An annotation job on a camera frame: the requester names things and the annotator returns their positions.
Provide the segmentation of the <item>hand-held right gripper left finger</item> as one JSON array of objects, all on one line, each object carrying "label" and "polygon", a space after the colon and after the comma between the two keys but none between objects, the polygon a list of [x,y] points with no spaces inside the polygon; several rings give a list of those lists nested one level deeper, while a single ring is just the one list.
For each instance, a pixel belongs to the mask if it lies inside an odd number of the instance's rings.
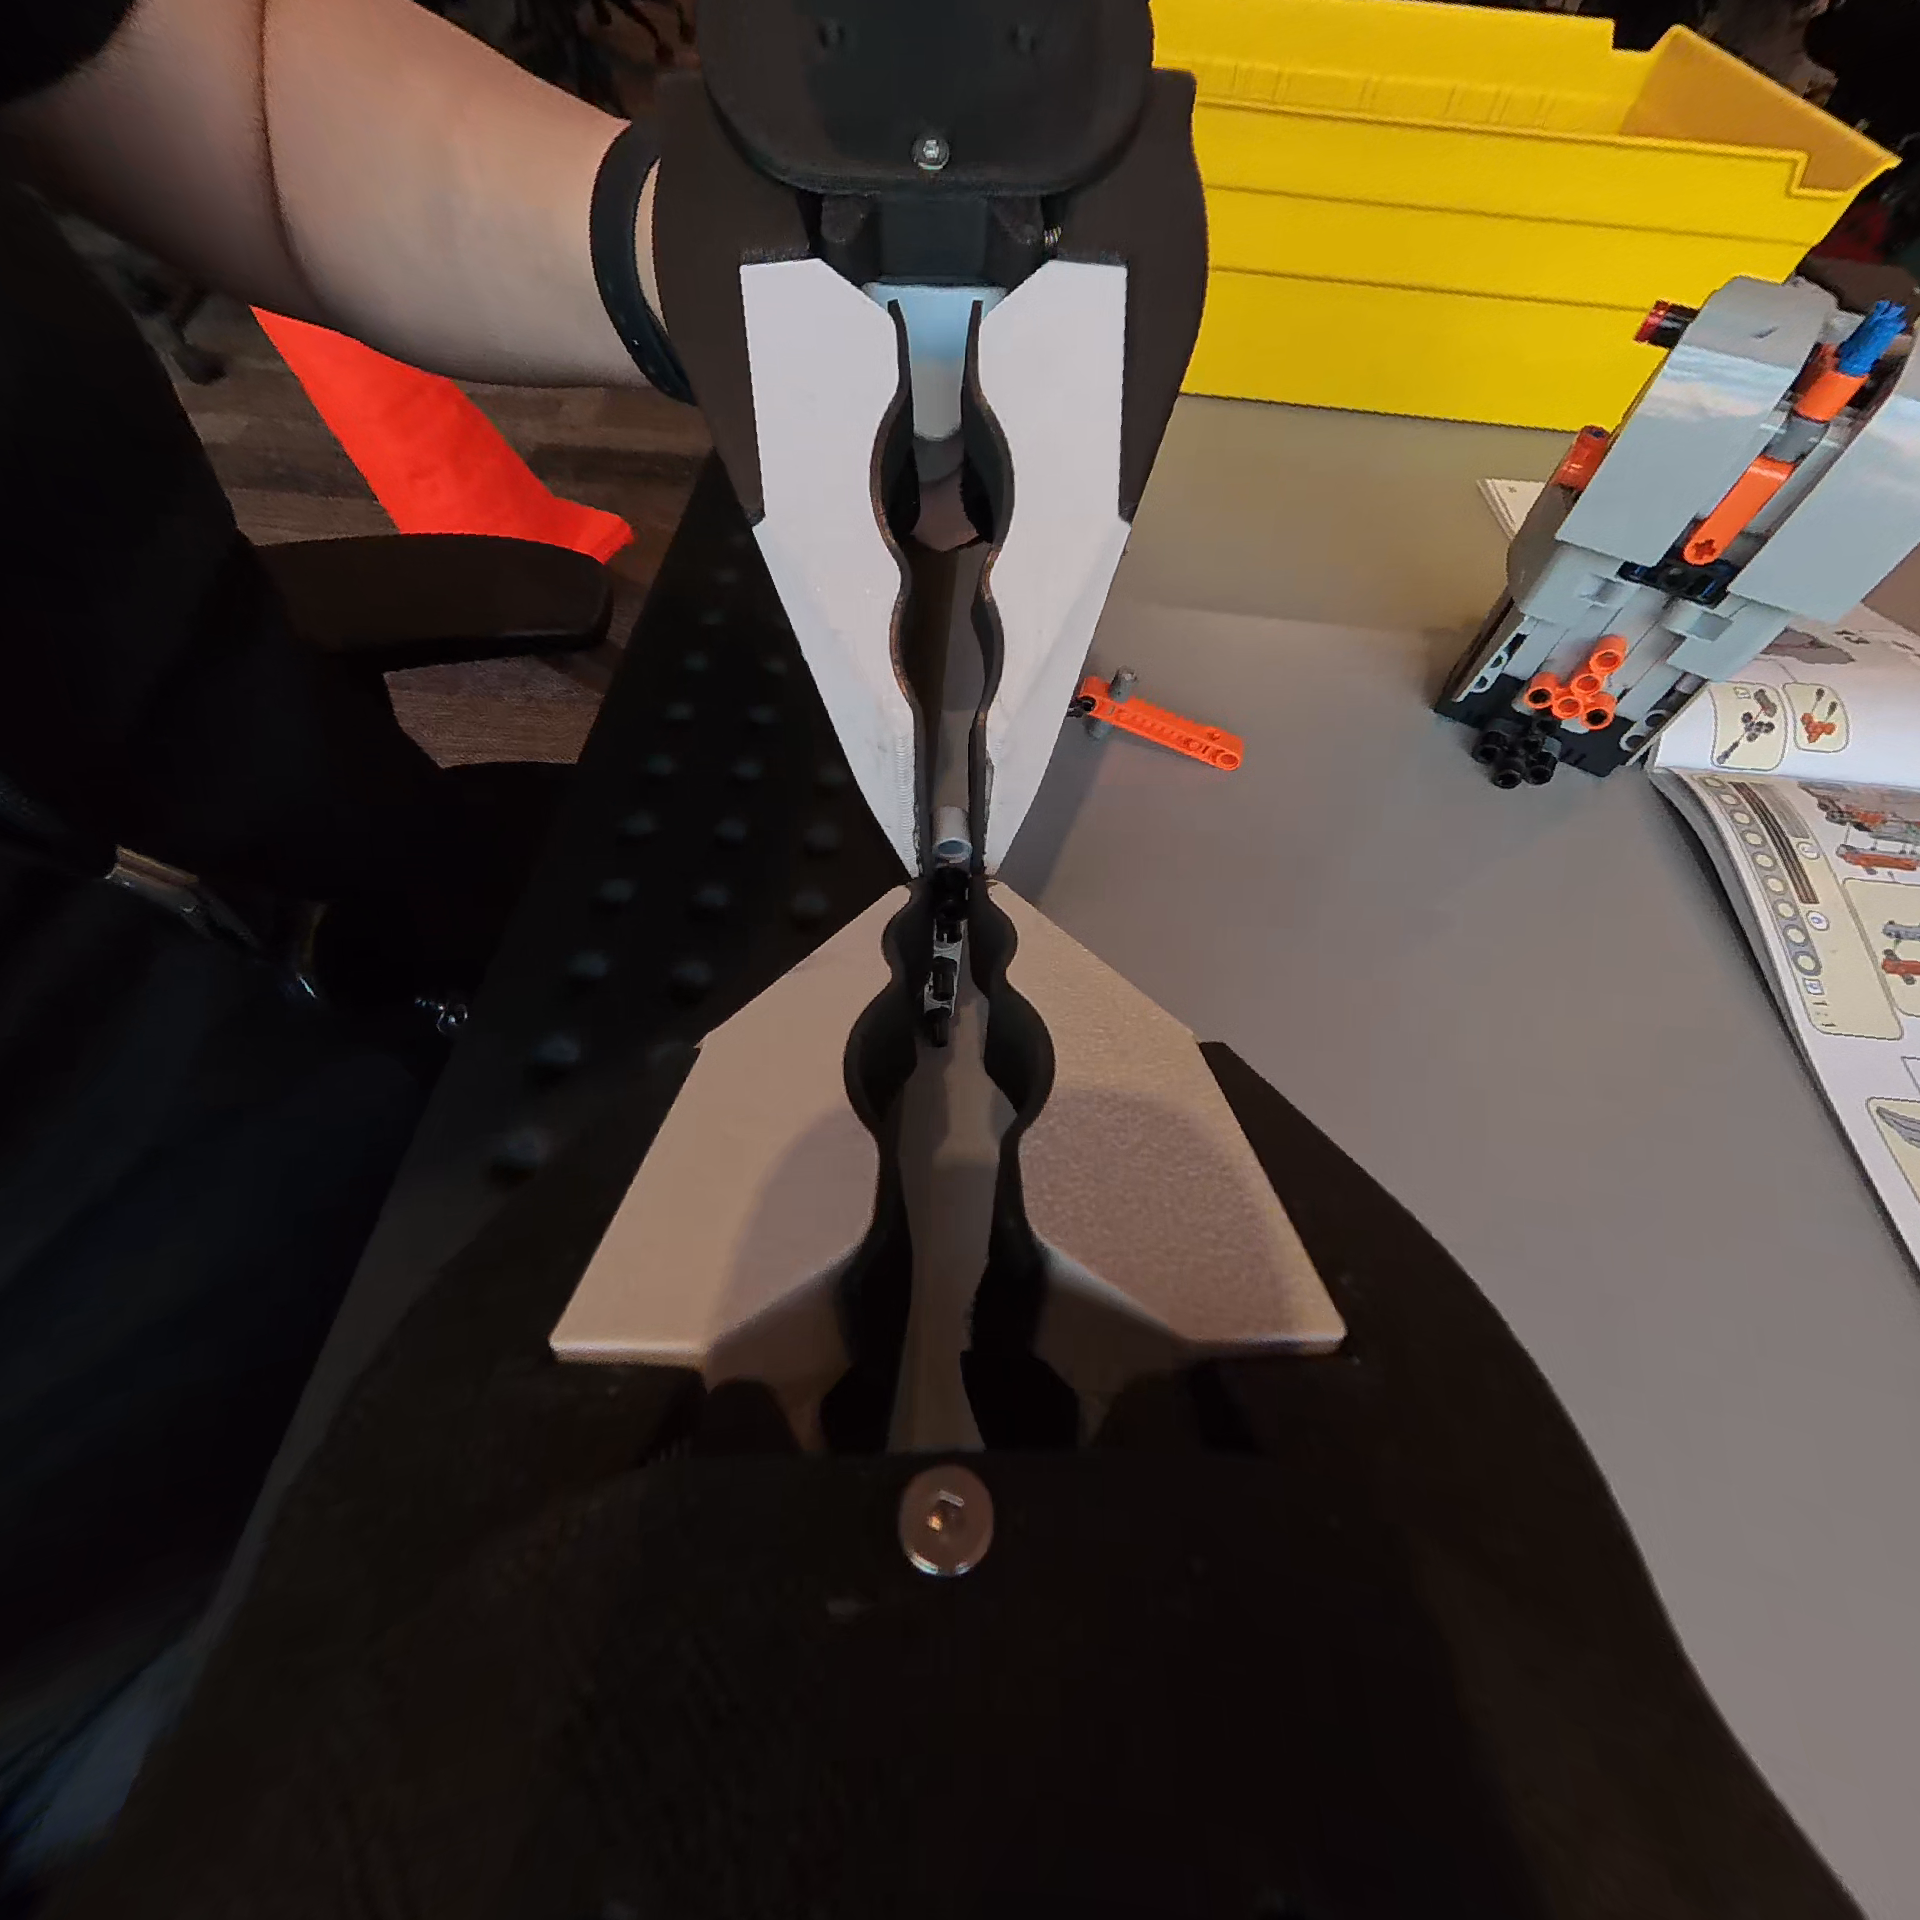
[{"label": "hand-held right gripper left finger", "polygon": [[554,1325],[557,1360],[763,1386],[805,1450],[886,1445],[919,958],[901,884],[705,1037]]}]

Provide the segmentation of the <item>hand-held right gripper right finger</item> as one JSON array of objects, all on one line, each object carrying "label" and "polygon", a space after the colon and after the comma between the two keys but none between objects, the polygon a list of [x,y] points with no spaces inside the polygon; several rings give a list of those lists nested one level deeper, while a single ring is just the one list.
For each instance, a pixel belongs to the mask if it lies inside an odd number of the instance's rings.
[{"label": "hand-held right gripper right finger", "polygon": [[981,1434],[1090,1434],[1140,1375],[1326,1356],[1346,1325],[1199,1039],[1022,900],[977,894],[1005,1100],[977,1286]]}]

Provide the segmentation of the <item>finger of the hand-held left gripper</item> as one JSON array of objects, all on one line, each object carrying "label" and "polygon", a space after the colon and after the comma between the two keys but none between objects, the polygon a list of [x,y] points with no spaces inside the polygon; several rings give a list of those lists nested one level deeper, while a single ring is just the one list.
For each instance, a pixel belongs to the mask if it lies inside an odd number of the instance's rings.
[{"label": "finger of the hand-held left gripper", "polygon": [[738,272],[751,374],[761,557],[852,782],[922,871],[922,718],[901,679],[907,571],[879,499],[906,396],[895,319],[815,256]]},{"label": "finger of the hand-held left gripper", "polygon": [[1118,262],[1057,259],[977,325],[972,378],[1001,479],[977,597],[998,642],[977,776],[988,872],[1041,794],[1130,538],[1121,515],[1126,282]]}]

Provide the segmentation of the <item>orange toy beam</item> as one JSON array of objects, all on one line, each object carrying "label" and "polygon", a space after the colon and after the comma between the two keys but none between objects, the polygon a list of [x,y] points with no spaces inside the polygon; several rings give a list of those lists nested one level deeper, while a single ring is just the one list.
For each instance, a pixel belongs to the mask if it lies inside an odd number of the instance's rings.
[{"label": "orange toy beam", "polygon": [[1185,718],[1171,708],[1156,707],[1139,696],[1134,691],[1118,700],[1113,694],[1113,683],[1102,680],[1097,677],[1083,679],[1077,694],[1082,692],[1105,696],[1105,707],[1115,732],[1137,736],[1169,751],[1177,751],[1191,762],[1211,766],[1218,773],[1235,773],[1243,763],[1242,736],[1222,726],[1202,724],[1191,718]]}]

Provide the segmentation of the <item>black toy pin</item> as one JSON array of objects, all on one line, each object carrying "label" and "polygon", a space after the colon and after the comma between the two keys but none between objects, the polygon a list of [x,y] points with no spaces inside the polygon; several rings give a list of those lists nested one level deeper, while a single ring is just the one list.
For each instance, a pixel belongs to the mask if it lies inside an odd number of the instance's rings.
[{"label": "black toy pin", "polygon": [[969,868],[943,861],[929,882],[931,951],[922,994],[922,1031],[929,1044],[943,1050],[953,1031],[953,1011],[969,935]]}]

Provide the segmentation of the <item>yellow storage bin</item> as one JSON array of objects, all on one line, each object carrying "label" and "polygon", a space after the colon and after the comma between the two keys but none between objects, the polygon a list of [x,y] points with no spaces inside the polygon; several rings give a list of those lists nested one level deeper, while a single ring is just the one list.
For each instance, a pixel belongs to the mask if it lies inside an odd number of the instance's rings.
[{"label": "yellow storage bin", "polygon": [[1156,2],[1193,75],[1207,308],[1185,392],[1620,418],[1658,302],[1787,278],[1893,156],[1690,29],[1399,2]]}]

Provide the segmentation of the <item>person's left forearm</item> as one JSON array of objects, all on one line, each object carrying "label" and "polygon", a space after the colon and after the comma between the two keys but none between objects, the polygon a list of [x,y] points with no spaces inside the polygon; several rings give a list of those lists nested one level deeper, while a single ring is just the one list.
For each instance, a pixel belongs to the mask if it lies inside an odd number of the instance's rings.
[{"label": "person's left forearm", "polygon": [[4,108],[55,202],[194,283],[492,384],[643,384],[596,285],[618,120],[390,2],[133,4]]}]

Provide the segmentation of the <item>black perforated panel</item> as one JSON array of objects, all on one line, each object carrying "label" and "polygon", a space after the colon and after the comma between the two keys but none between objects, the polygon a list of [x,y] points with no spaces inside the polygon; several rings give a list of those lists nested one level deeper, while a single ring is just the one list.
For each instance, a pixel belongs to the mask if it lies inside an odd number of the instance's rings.
[{"label": "black perforated panel", "polygon": [[433,1170],[494,1197],[652,1110],[902,879],[708,456],[439,1080]]}]

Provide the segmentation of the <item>orange fabric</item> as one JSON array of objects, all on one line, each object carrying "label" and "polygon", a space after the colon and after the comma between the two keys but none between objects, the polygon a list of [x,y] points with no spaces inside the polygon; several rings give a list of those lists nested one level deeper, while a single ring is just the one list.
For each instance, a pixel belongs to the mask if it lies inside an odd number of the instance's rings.
[{"label": "orange fabric", "polygon": [[633,542],[621,517],[554,494],[451,378],[267,308],[253,317],[402,534],[510,538],[596,562]]}]

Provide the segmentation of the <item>grey toy robot model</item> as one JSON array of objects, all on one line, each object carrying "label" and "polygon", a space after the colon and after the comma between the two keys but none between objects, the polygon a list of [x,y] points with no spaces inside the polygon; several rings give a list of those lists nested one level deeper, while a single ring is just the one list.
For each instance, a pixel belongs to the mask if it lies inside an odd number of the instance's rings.
[{"label": "grey toy robot model", "polygon": [[1665,351],[1619,427],[1587,427],[1505,559],[1436,711],[1501,790],[1642,758],[1799,618],[1833,622],[1918,540],[1916,298],[1737,277],[1655,303]]}]

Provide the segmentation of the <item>open instruction booklet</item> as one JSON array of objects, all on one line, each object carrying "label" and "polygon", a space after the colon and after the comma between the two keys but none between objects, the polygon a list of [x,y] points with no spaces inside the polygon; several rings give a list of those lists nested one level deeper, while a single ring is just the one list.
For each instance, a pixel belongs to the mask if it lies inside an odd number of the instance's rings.
[{"label": "open instruction booklet", "polygon": [[1918,640],[1794,615],[1642,757],[1706,848],[1803,1063],[1918,1250]]}]

